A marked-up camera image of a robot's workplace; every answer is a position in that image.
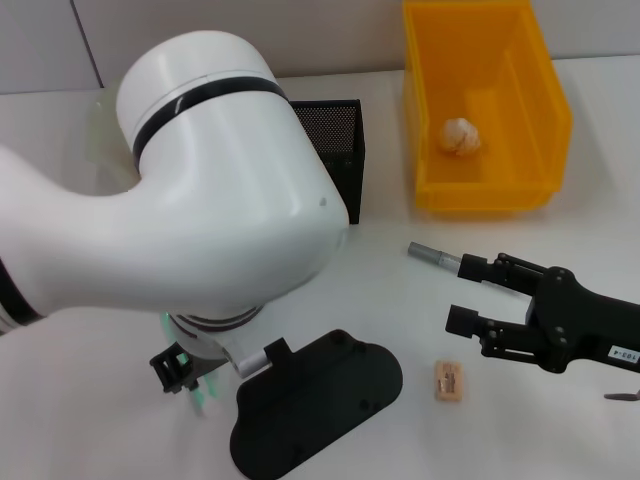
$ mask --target black mesh pencil holder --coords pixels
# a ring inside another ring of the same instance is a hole
[[[291,102],[300,123],[349,211],[360,221],[364,172],[364,129],[360,100]]]

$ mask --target white label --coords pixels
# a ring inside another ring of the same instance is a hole
[[[640,352],[616,347],[614,345],[611,347],[611,350],[609,350],[609,357],[615,358],[617,360],[623,360],[629,363],[638,363],[638,360],[640,360]]]

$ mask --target yellow plastic bin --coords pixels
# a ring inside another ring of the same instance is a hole
[[[405,1],[404,104],[416,205],[509,212],[562,185],[571,112],[528,1]],[[445,121],[466,118],[480,150],[441,150]]]

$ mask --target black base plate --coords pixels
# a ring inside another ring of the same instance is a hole
[[[231,456],[251,480],[282,477],[398,398],[402,370],[379,345],[334,330],[292,353],[265,348],[271,368],[238,390]]]

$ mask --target white table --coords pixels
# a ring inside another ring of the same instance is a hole
[[[452,303],[524,321],[527,299],[407,258],[411,240],[454,254],[500,251],[560,264],[597,292],[640,302],[640,57],[556,62],[574,112],[565,186],[540,211],[499,223],[414,211],[405,182],[402,72],[285,79],[292,99],[360,98],[367,159],[361,224],[313,282],[272,305],[243,348],[284,336],[297,350],[343,328],[400,361],[398,400],[289,474],[291,479],[638,478],[640,404],[605,401],[640,376],[593,362],[563,375],[485,359],[446,334]],[[0,142],[68,188],[99,191],[82,160],[97,92],[0,97]],[[197,417],[163,395],[149,359],[166,347],[157,315],[60,312],[0,340],[0,478],[233,480],[228,438],[238,380]],[[463,362],[468,396],[433,398],[433,364]]]

